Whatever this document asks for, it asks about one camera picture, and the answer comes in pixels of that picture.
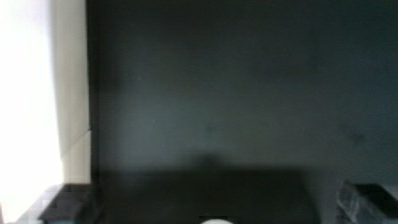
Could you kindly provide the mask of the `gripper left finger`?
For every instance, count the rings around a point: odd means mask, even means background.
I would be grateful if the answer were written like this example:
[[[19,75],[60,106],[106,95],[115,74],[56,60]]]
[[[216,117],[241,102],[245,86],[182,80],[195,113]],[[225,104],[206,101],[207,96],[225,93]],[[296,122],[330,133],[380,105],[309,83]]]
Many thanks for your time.
[[[15,224],[94,224],[95,197],[90,184],[63,184],[39,196]]]

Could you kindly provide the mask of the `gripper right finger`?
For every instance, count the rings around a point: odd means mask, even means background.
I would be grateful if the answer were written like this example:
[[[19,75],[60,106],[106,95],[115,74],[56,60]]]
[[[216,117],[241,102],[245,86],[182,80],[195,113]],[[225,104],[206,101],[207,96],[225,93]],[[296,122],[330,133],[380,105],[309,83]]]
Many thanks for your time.
[[[378,184],[341,183],[335,224],[398,224],[398,199]]]

